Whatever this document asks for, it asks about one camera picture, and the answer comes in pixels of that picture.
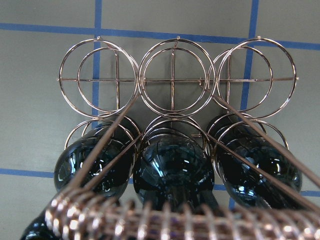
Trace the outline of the wine bottle in rack right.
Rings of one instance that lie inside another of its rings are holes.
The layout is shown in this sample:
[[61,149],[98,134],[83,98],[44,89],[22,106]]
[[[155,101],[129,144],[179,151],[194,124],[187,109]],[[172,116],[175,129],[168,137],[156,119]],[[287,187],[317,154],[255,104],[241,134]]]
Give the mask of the wine bottle in rack right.
[[[54,169],[54,186],[60,192],[75,177],[77,171],[94,149],[98,141],[111,126],[111,120],[101,121],[95,128],[88,131],[80,139],[69,145],[59,156]],[[100,152],[92,167],[86,174],[82,184],[85,185],[93,177],[101,174],[118,154],[120,154],[140,134],[138,125],[129,117],[124,117],[119,126],[103,150]],[[136,159],[136,148],[130,149],[111,167],[99,184],[93,189],[94,192],[104,198],[120,198],[125,192],[132,168]],[[55,240],[56,236],[48,230],[45,223],[45,213],[41,212],[23,231],[23,240]]]

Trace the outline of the wine bottle in rack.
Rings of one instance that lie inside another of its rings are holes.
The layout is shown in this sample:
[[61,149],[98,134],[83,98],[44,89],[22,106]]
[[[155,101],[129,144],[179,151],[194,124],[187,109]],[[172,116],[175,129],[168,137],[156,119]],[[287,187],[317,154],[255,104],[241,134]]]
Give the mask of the wine bottle in rack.
[[[301,171],[252,127],[241,123],[235,115],[218,115],[206,128],[207,133],[255,167],[289,186],[297,193],[302,188]],[[266,209],[303,208],[301,204],[276,188],[262,174],[227,152],[215,147],[214,164],[229,195],[244,207]]]
[[[111,120],[101,121],[95,128],[88,131],[80,139],[69,145],[59,156],[54,169],[54,186],[60,192],[75,177],[77,171],[94,149],[98,141],[111,126]],[[100,152],[92,167],[86,174],[82,184],[85,185],[93,177],[101,174],[118,154],[120,154],[140,134],[138,125],[129,117],[124,117],[119,126],[103,150]],[[136,148],[130,149],[111,167],[99,184],[93,189],[94,192],[104,198],[120,198],[125,192],[132,168],[136,159]],[[45,213],[41,212],[23,231],[23,240],[55,240],[56,236],[48,230],[45,223]]]

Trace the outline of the wine bottle in rack left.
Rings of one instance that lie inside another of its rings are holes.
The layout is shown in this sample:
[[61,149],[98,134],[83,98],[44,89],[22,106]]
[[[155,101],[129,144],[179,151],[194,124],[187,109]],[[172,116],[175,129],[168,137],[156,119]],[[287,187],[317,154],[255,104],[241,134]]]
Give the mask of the wine bottle in rack left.
[[[297,193],[302,188],[301,171],[252,127],[241,123],[235,115],[218,115],[206,128],[207,133],[255,167],[289,186]],[[262,174],[227,152],[215,147],[214,164],[229,195],[244,207],[266,209],[303,208],[301,204],[276,188]]]

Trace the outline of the dark wine bottle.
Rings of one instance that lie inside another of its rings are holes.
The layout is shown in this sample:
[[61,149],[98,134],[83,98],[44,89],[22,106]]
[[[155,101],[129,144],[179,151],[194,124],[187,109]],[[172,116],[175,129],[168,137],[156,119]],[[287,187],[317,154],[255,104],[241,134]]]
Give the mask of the dark wine bottle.
[[218,207],[213,195],[215,173],[210,157],[192,138],[172,128],[150,132],[141,142],[133,168],[134,190],[145,205],[161,210],[168,202],[178,212],[183,204],[196,210]]

